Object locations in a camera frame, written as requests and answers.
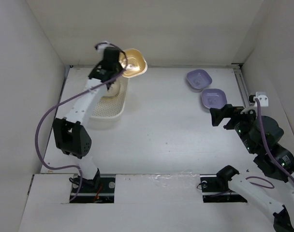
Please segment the cream panda plate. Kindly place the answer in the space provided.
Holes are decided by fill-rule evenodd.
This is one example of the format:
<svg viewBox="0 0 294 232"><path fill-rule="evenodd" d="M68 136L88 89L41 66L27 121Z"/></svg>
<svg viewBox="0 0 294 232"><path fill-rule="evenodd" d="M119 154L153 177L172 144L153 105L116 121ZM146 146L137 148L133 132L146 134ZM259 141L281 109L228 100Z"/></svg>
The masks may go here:
<svg viewBox="0 0 294 232"><path fill-rule="evenodd" d="M111 86L106 94L106 97L113 98L119 93L119 91L120 91L120 82L116 81L113 84L111 84Z"/></svg>

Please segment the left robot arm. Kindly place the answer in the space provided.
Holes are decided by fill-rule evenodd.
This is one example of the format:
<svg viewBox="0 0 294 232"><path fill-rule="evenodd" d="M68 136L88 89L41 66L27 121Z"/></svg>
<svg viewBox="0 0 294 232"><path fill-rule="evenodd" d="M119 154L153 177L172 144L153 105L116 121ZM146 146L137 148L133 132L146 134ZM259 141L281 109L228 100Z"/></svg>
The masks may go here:
<svg viewBox="0 0 294 232"><path fill-rule="evenodd" d="M116 76L123 73L119 62L121 52L121 49L112 46L104 49L102 60L93 68L86 81L86 94L77 99L62 119L55 118L53 122L56 147L72 158L82 172L73 181L82 181L82 185L91 192L100 187L100 171L89 154L92 140L86 126L93 110L115 82Z"/></svg>

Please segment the yellow panda plate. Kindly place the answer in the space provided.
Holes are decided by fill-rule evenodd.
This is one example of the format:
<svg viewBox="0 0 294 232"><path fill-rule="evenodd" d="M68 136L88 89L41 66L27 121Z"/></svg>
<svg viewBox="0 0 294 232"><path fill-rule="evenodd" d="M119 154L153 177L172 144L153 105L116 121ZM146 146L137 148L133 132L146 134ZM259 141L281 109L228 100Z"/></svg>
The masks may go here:
<svg viewBox="0 0 294 232"><path fill-rule="evenodd" d="M122 74L123 77L133 78L147 71L147 62L139 50L130 48L124 52L128 59L128 65Z"/></svg>

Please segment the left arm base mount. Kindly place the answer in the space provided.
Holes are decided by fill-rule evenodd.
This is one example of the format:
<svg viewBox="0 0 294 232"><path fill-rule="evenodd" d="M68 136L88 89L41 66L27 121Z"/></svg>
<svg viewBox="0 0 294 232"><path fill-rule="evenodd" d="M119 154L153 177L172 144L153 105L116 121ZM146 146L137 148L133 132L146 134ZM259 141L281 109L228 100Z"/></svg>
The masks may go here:
<svg viewBox="0 0 294 232"><path fill-rule="evenodd" d="M101 175L97 171L93 179L83 178L80 189L80 176L70 177L69 181L72 184L70 203L114 203L116 176L113 174Z"/></svg>

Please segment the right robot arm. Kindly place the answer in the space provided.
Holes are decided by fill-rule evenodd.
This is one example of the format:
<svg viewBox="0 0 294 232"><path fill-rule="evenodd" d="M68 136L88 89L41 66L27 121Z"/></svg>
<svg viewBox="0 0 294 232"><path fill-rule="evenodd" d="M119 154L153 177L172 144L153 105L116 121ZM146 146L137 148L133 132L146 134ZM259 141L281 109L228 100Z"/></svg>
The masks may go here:
<svg viewBox="0 0 294 232"><path fill-rule="evenodd" d="M224 105L221 109L211 108L212 126L223 119L229 121L226 130L235 130L246 150L254 154L254 163L279 192L279 202L250 183L236 168L227 165L214 178L214 197L235 192L261 211L277 232L294 232L294 156L279 144L284 131L276 120L263 116L261 106L256 110Z"/></svg>

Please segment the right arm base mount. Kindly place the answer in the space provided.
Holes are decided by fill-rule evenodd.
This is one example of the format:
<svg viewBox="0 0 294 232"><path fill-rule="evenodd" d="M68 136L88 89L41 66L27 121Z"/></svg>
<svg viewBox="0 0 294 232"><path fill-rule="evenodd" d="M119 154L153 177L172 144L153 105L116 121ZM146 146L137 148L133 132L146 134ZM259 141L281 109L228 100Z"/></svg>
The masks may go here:
<svg viewBox="0 0 294 232"><path fill-rule="evenodd" d="M247 203L247 200L228 187L228 182L235 174L239 174L234 167L227 165L216 174L200 174L202 198L204 203Z"/></svg>

